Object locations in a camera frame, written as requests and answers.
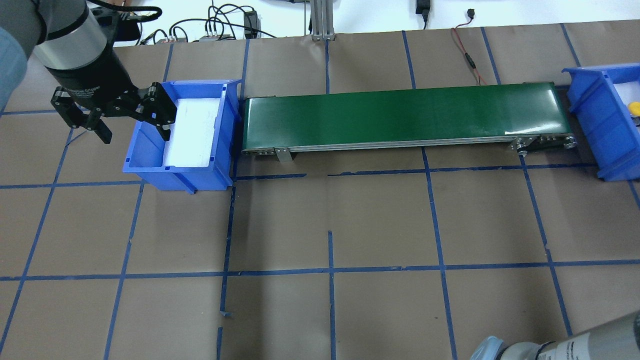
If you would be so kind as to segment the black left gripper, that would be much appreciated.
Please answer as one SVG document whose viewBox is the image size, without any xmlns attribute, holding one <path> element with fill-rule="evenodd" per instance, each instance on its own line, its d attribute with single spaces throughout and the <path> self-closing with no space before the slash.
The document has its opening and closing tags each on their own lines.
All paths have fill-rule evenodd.
<svg viewBox="0 0 640 360">
<path fill-rule="evenodd" d="M 170 140 L 170 126 L 176 121 L 178 107 L 160 82 L 137 88 L 113 48 L 106 47 L 86 66 L 48 71 L 60 84 L 52 94 L 51 105 L 69 128 L 94 132 L 104 144 L 110 144 L 113 133 L 102 116 L 129 116 L 154 126 L 163 141 Z"/>
</svg>

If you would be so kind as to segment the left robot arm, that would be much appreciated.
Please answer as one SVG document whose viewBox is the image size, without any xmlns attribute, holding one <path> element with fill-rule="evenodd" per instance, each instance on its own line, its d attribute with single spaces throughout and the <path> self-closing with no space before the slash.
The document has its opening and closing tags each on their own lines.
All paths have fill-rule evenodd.
<svg viewBox="0 0 640 360">
<path fill-rule="evenodd" d="M 130 117 L 170 139 L 177 107 L 163 85 L 136 87 L 114 43 L 140 36 L 138 25 L 162 16 L 157 6 L 124 6 L 96 0 L 1 2 L 1 105 L 25 78 L 35 55 L 58 82 L 51 105 L 71 129 L 93 132 L 105 144 L 112 132 L 104 117 Z"/>
</svg>

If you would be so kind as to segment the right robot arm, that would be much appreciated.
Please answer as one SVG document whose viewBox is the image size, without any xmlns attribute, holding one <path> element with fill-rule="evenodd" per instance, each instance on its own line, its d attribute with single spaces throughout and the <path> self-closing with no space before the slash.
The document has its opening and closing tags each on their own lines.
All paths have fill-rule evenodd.
<svg viewBox="0 0 640 360">
<path fill-rule="evenodd" d="M 560 341 L 516 342 L 487 337 L 472 360 L 638 360 L 640 312 L 628 313 Z"/>
</svg>

